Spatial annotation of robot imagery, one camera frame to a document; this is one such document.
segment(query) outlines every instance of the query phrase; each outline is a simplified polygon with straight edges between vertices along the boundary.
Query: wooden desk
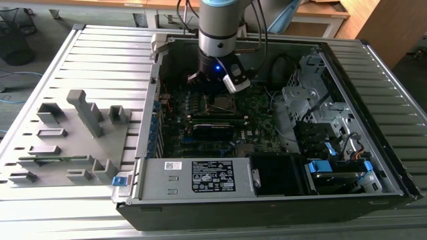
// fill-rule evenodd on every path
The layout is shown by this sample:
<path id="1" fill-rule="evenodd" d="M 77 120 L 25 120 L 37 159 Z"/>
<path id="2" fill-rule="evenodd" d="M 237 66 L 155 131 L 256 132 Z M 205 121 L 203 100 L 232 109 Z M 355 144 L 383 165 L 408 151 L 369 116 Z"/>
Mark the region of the wooden desk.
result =
<path id="1" fill-rule="evenodd" d="M 145 14 L 148 28 L 159 28 L 159 15 L 176 15 L 176 3 L 177 0 L 0 0 L 0 7 Z M 191 5 L 199 11 L 199 0 L 191 0 Z M 336 11 L 328 3 L 307 2 L 299 6 L 292 22 L 325 24 L 323 37 L 333 38 L 348 17 L 347 12 Z"/>

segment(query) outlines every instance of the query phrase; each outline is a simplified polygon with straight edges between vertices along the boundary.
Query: motherboard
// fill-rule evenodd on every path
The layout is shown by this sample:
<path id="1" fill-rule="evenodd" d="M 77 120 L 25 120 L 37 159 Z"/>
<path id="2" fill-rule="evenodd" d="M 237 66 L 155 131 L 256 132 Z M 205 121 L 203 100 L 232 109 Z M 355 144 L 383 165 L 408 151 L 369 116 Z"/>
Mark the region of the motherboard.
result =
<path id="1" fill-rule="evenodd" d="M 239 158 L 281 151 L 261 85 L 216 96 L 191 92 L 184 85 L 161 92 L 164 158 Z"/>

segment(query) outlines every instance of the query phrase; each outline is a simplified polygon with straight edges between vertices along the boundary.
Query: power supply label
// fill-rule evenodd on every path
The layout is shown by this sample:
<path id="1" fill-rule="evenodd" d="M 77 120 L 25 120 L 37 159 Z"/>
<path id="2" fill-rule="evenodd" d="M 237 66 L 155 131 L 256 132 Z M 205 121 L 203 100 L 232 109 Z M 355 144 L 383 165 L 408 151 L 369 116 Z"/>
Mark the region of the power supply label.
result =
<path id="1" fill-rule="evenodd" d="M 232 161 L 193 161 L 191 174 L 195 193 L 236 191 Z"/>

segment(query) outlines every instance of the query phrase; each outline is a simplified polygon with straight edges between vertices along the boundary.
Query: desk leg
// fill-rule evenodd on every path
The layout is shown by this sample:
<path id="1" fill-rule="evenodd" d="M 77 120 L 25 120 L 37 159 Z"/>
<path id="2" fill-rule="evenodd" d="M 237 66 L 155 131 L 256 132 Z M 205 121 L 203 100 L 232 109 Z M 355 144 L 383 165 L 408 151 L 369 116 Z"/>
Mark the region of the desk leg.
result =
<path id="1" fill-rule="evenodd" d="M 60 10 L 57 10 L 57 9 L 49 9 L 48 11 L 51 12 L 51 15 L 52 15 L 52 18 L 53 18 L 53 19 L 60 19 L 60 18 L 61 18 L 61 16 L 60 16 Z"/>
<path id="2" fill-rule="evenodd" d="M 344 19 L 341 18 L 331 18 L 332 21 L 328 24 L 325 31 L 323 33 L 324 38 L 335 38 L 336 33 L 339 32 L 340 26 L 344 22 Z"/>
<path id="3" fill-rule="evenodd" d="M 159 15 L 156 9 L 145 9 L 147 23 L 148 28 L 157 29 L 159 28 Z"/>

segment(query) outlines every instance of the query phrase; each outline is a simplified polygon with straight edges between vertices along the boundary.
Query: blue cable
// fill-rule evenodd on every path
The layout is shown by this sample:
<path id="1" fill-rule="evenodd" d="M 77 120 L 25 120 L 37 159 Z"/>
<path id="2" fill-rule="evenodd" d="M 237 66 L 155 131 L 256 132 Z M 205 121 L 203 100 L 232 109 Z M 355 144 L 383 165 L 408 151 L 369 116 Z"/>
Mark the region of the blue cable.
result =
<path id="1" fill-rule="evenodd" d="M 33 71 L 16 71 L 16 72 L 9 72 L 9 71 L 5 71 L 2 69 L 0 69 L 1 72 L 5 72 L 6 74 L 1 75 L 0 78 L 5 77 L 5 76 L 9 76 L 12 74 L 33 74 L 33 75 L 37 75 L 40 78 L 43 77 L 43 74 L 37 73 L 37 72 L 33 72 Z M 5 104 L 21 104 L 21 103 L 25 103 L 27 101 L 6 101 L 6 100 L 2 100 L 0 99 L 0 102 L 5 103 Z"/>
<path id="2" fill-rule="evenodd" d="M 27 102 L 27 100 L 25 101 L 6 101 L 6 100 L 0 99 L 0 102 L 2 102 L 5 104 L 22 104 Z"/>

